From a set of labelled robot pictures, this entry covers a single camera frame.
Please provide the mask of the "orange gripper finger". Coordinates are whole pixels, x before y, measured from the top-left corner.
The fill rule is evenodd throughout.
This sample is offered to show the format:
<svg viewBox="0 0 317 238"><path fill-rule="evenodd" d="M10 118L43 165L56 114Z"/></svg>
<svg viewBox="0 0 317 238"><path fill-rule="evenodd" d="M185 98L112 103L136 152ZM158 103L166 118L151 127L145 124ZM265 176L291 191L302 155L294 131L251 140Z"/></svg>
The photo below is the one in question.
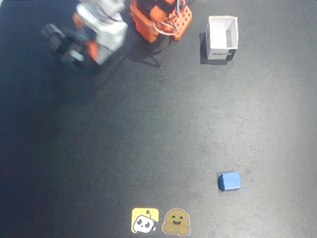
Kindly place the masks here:
<svg viewBox="0 0 317 238"><path fill-rule="evenodd" d="M87 41L86 47L87 47L87 51L88 51L88 54L90 55L90 57L94 61L97 61L98 56L99 56L99 48L98 48L98 43L96 42L96 40Z"/></svg>

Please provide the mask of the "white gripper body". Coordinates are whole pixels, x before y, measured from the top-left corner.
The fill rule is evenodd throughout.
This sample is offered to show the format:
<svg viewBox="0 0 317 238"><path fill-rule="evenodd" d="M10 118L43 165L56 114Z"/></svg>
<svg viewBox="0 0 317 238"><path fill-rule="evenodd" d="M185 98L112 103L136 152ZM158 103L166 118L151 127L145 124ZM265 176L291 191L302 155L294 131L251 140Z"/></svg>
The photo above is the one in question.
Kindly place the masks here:
<svg viewBox="0 0 317 238"><path fill-rule="evenodd" d="M123 45L128 25L120 14L115 14L112 19L98 20L95 28L98 44L97 64L102 65Z"/></svg>

